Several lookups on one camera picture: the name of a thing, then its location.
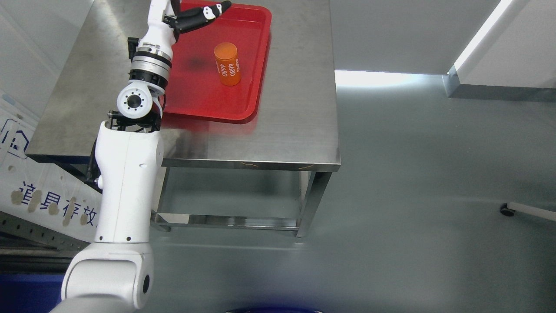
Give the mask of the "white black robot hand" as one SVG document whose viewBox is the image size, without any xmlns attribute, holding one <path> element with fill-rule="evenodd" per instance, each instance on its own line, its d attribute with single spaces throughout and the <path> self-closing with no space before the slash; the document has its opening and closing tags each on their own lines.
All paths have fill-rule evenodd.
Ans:
<svg viewBox="0 0 556 313">
<path fill-rule="evenodd" d="M 147 32 L 138 42 L 137 51 L 151 52 L 172 58 L 172 46 L 179 36 L 198 30 L 214 22 L 232 6 L 232 2 L 223 2 L 204 7 L 179 10 L 178 0 L 152 0 L 147 16 Z"/>
</svg>

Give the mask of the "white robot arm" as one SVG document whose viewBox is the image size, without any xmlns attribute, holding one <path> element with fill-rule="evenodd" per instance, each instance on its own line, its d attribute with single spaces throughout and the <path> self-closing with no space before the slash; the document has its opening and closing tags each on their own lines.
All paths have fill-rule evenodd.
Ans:
<svg viewBox="0 0 556 313">
<path fill-rule="evenodd" d="M 154 280 L 150 206 L 164 151 L 159 97 L 174 44 L 173 34 L 147 34 L 130 49 L 129 83 L 95 142 L 103 191 L 95 239 L 69 264 L 54 313 L 133 313 L 148 301 Z"/>
</svg>

